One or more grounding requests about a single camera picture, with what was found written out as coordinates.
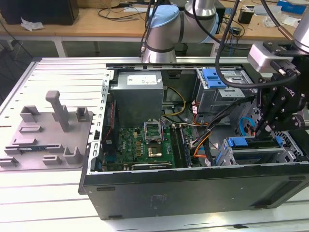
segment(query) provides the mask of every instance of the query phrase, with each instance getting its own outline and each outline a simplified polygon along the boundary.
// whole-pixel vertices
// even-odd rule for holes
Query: yellow wire
[[[207,136],[202,140],[202,142],[200,142],[200,144],[197,146],[197,148],[195,149],[195,152],[194,152],[194,154],[193,154],[193,157],[194,157],[194,158],[197,157],[197,151],[198,151],[199,147],[202,146],[202,144],[205,142],[205,140],[206,140],[210,135],[211,135],[211,133],[210,133],[209,135],[207,135]]]
[[[184,109],[185,109],[185,99],[183,98],[183,96],[182,96],[177,90],[175,90],[174,88],[169,87],[169,86],[167,86],[167,87],[170,88],[170,89],[172,89],[172,90],[174,90],[174,91],[179,95],[179,97],[182,98],[182,100],[183,100],[183,108],[182,108],[182,110],[179,111],[179,112],[176,112],[176,113],[173,113],[173,114],[165,114],[165,115],[162,115],[162,116],[176,116],[176,115],[179,115],[179,114],[181,114],[181,113],[184,111]]]

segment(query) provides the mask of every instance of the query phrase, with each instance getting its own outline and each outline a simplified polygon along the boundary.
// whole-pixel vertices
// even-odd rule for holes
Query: wooden desk
[[[233,2],[222,1],[225,7],[232,7]],[[239,9],[244,5],[256,5],[252,0],[243,0],[239,4]],[[110,13],[109,17],[120,17],[132,13],[120,12]],[[80,9],[79,17],[72,26],[61,25],[44,25],[44,29],[37,31],[28,31],[20,25],[7,25],[8,31],[18,40],[43,40],[53,41],[56,45],[60,57],[66,57],[66,51],[63,47],[63,41],[125,41],[139,42],[144,32],[144,21],[138,15],[134,16],[137,20],[129,22],[116,22],[99,17],[96,9]],[[253,16],[249,25],[243,24],[246,29],[244,36],[239,41],[240,44],[252,44],[255,41],[263,40],[284,40],[283,35],[276,28],[266,28],[263,25],[263,16]],[[293,33],[295,28],[285,25]],[[217,38],[222,37],[225,25],[221,26],[220,34]],[[0,39],[11,40],[12,38],[3,28],[0,28]]]

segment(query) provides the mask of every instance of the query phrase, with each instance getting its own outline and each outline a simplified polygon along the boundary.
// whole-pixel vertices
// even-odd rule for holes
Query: black box
[[[72,25],[78,16],[77,0],[1,0],[0,10],[7,24],[29,22]]]
[[[253,14],[253,11],[241,10],[238,17],[239,23],[249,24],[251,22]]]

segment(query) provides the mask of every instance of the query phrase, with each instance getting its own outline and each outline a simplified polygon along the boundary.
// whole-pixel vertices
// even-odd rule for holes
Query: computer case side panel
[[[307,164],[87,175],[101,219],[275,208],[309,185]]]

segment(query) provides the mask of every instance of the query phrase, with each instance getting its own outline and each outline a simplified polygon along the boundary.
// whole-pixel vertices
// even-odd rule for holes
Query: table leg
[[[14,48],[11,44],[12,40],[4,40],[2,42],[3,46],[6,47],[9,51],[14,51]]]
[[[218,43],[213,43],[212,44],[211,57],[216,57],[217,56],[218,48],[219,48],[219,44]]]
[[[94,41],[93,42],[93,45],[95,47],[95,53],[99,53],[100,52],[100,47],[98,45],[98,41]]]
[[[58,39],[58,40],[54,40],[57,52],[59,57],[68,57],[67,51],[65,49],[65,47],[63,46],[63,42]]]

